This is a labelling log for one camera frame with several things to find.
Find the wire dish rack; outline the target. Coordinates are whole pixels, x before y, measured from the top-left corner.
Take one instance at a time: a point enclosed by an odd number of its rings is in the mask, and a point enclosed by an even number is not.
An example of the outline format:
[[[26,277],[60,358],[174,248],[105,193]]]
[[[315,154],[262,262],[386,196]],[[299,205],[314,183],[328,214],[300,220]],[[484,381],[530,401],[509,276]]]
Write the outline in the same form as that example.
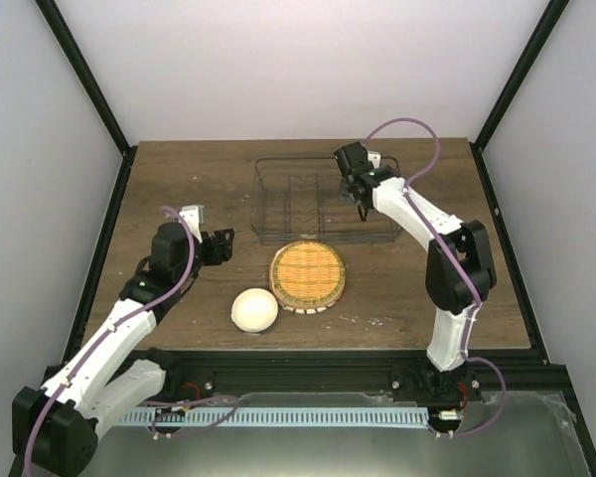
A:
[[[254,165],[251,228],[261,242],[395,240],[401,227],[384,215],[360,217],[336,161],[328,156],[261,158]]]

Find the white bowl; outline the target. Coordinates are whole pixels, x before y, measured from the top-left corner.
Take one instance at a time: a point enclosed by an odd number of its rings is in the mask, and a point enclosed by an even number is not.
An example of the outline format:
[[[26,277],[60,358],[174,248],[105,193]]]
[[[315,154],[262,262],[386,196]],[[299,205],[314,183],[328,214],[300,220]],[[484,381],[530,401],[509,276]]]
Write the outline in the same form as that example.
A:
[[[278,303],[274,295],[262,288],[249,288],[233,300],[230,317],[242,332],[261,333],[271,327],[278,315]]]

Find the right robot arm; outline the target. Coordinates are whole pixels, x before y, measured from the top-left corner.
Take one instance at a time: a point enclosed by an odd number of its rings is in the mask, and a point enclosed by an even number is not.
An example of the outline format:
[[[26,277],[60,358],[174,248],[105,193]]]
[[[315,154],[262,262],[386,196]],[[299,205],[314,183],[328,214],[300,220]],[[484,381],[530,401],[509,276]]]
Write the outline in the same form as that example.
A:
[[[497,275],[486,227],[466,223],[423,196],[360,142],[334,153],[347,192],[364,218],[371,210],[409,233],[426,252],[425,289],[435,305],[426,356],[433,368],[421,376],[424,393],[443,400],[457,388],[453,371],[466,363],[477,315]]]

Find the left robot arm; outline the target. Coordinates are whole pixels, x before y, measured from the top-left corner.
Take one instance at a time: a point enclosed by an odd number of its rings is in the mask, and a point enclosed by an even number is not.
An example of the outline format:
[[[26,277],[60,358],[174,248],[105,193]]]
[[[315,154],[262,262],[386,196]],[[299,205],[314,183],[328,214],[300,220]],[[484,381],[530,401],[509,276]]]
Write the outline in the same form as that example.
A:
[[[39,389],[24,387],[14,397],[12,443],[23,459],[23,475],[41,468],[77,476],[127,412],[180,397],[183,374],[169,352],[151,348],[125,372],[119,369],[190,290],[202,267],[231,259],[233,240],[232,229],[201,232],[193,220],[157,229],[149,254],[82,349]]]

